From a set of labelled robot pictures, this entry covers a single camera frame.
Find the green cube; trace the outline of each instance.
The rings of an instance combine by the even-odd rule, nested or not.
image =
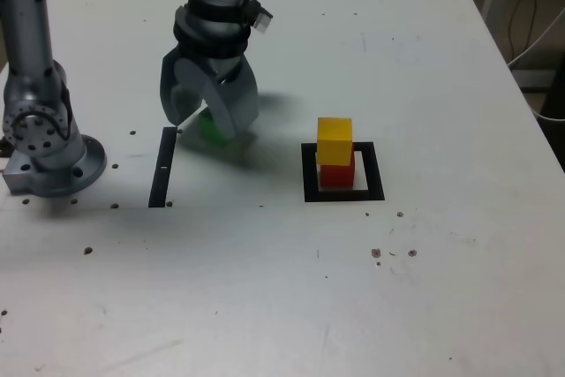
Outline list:
[[[198,127],[200,137],[211,145],[226,146],[229,143],[229,140],[215,126],[210,109],[206,108],[199,113]]]

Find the white cable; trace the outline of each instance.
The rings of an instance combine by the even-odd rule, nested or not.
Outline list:
[[[551,30],[551,27],[554,26],[554,24],[559,21],[559,18],[561,18],[561,15],[563,15],[563,13],[565,13],[565,8],[563,8],[561,10],[561,12],[559,12],[559,14],[557,15],[557,17],[555,17],[554,21],[549,25],[548,28],[546,28],[546,31],[544,31],[540,37],[538,37],[538,39],[531,44],[531,46],[526,49],[524,52],[522,52],[520,55],[518,55],[517,57],[515,57],[514,59],[512,59],[510,62],[508,62],[508,66],[512,66],[518,59],[520,59],[521,57],[523,57],[526,53],[528,53],[530,51],[531,48],[533,48],[536,44],[538,44],[538,41],[540,41],[541,39],[544,38],[544,36],[547,34],[547,32],[549,30]],[[552,123],[565,123],[565,118],[563,119],[558,119],[558,118],[550,118],[550,117],[544,117],[543,115],[539,114],[538,112],[536,112],[535,110],[533,110],[533,108],[530,106],[530,110],[531,113],[533,115],[535,115],[538,118],[544,119],[546,121],[551,121]]]
[[[565,8],[562,9],[561,12],[559,12],[559,15],[557,15],[557,17],[555,17],[554,22],[552,22],[548,28],[546,28],[546,31],[544,31],[540,37],[538,37],[538,39],[531,44],[531,46],[526,49],[524,52],[522,52],[520,55],[518,55],[517,57],[515,57],[514,59],[512,59],[510,62],[508,62],[508,66],[512,66],[518,59],[520,59],[521,57],[523,57],[526,53],[528,53],[536,44],[538,44],[538,42],[544,38],[544,36],[547,34],[547,32],[549,30],[551,30],[551,27],[554,26],[554,24],[559,21],[559,18],[561,18],[561,15],[563,15],[563,13],[565,13]]]
[[[532,107],[530,107],[530,109],[531,109],[531,113],[538,118],[545,119],[546,121],[551,121],[552,123],[565,123],[565,119],[544,117],[543,115],[533,110]]]

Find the black tape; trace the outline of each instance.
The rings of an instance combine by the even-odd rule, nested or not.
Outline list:
[[[153,174],[153,184],[149,193],[149,207],[165,207],[169,189],[170,170],[177,143],[177,128],[163,127],[157,164]]]

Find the black square outline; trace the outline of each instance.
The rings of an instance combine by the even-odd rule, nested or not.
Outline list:
[[[358,202],[364,200],[384,200],[385,193],[380,181],[377,155],[371,141],[354,141],[353,150],[361,152],[363,168],[367,180],[367,190],[323,191],[318,189],[318,169],[316,167],[316,143],[302,143],[302,178],[304,180],[304,202]]]

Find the white table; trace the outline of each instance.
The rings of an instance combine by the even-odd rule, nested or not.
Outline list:
[[[561,375],[565,177],[471,0],[260,0],[254,142],[179,135],[148,209],[183,1],[48,1],[109,167],[76,205],[0,186],[0,376]],[[374,143],[385,201],[304,203],[317,117]]]

